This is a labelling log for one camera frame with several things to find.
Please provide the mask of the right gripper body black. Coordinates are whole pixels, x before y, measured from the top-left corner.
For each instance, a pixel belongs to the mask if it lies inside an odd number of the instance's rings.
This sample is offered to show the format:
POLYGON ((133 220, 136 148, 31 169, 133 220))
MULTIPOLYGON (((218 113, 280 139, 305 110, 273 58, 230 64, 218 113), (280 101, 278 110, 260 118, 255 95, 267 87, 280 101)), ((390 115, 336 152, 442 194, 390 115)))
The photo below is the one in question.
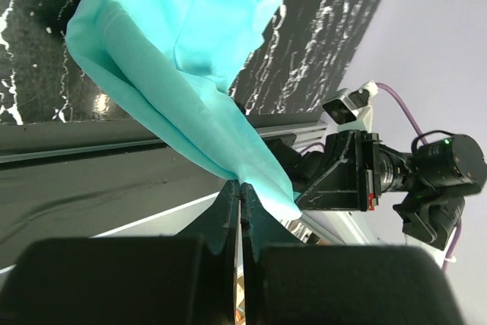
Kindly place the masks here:
POLYGON ((346 130, 326 137, 324 151, 294 168, 302 211, 373 211, 380 197, 379 135, 346 130))

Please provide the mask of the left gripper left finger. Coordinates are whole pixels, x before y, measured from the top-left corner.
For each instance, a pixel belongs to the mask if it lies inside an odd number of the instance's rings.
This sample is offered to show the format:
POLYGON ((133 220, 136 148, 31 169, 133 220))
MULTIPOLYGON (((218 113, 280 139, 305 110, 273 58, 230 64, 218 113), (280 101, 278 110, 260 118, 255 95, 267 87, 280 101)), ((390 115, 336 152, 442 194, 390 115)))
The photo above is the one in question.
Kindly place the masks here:
POLYGON ((174 236, 31 244, 1 292, 3 324, 232 324, 240 185, 174 236))

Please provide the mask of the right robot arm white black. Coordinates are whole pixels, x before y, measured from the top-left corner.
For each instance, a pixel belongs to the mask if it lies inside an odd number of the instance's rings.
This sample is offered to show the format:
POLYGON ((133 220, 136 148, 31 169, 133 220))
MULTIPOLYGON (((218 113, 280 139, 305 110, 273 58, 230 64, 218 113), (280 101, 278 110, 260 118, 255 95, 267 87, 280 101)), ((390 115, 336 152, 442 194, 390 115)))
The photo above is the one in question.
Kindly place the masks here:
POLYGON ((304 211, 372 211, 385 193, 405 193, 393 210, 402 232, 446 251, 460 223, 465 198, 486 184, 482 149, 468 135, 444 138, 409 153, 384 145, 378 134, 347 130, 329 135, 323 151, 294 163, 289 174, 304 211))

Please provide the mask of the teal t shirt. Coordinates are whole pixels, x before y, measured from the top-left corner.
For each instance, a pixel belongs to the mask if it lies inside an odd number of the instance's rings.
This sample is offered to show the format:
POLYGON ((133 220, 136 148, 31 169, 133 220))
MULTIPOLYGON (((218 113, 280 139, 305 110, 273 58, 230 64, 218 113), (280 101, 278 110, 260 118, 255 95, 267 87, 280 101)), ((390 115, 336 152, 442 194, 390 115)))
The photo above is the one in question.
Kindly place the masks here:
POLYGON ((69 54, 116 104, 191 162, 301 216, 288 175, 229 96, 282 0, 81 0, 69 54))

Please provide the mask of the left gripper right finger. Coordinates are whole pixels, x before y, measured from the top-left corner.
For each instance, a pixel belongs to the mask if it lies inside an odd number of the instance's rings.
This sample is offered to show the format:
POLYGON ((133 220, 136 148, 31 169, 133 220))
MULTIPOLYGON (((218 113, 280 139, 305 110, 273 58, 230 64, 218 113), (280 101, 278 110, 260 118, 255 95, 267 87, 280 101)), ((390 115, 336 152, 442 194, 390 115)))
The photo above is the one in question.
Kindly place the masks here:
POLYGON ((306 245, 254 189, 240 189, 249 324, 460 324, 450 286, 422 249, 306 245))

